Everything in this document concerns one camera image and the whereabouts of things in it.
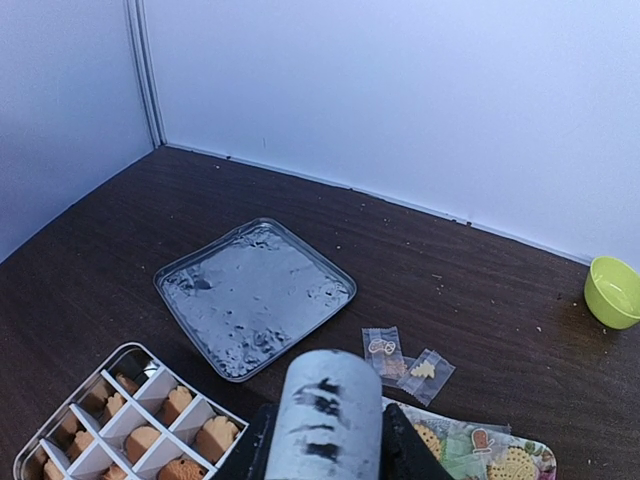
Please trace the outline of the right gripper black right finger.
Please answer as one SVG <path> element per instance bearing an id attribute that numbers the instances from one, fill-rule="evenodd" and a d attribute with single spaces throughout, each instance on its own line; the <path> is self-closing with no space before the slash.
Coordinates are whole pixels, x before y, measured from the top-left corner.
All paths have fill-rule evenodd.
<path id="1" fill-rule="evenodd" d="M 397 404 L 389 404 L 382 418 L 381 479 L 453 480 Z"/>

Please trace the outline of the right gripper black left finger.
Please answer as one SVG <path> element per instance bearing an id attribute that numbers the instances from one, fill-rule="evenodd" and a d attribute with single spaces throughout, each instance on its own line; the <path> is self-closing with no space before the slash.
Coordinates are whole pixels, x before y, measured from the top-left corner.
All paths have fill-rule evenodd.
<path id="1" fill-rule="evenodd" d="M 217 480 L 264 479 L 277 413 L 277 404 L 259 408 L 218 469 Z"/>

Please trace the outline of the silver serving tongs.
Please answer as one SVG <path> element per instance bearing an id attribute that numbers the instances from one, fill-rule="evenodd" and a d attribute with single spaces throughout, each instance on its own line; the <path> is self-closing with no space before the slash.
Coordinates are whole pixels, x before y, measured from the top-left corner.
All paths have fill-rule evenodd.
<path id="1" fill-rule="evenodd" d="M 264 477 L 377 479 L 382 385 L 364 359 L 314 350 L 288 367 Z"/>

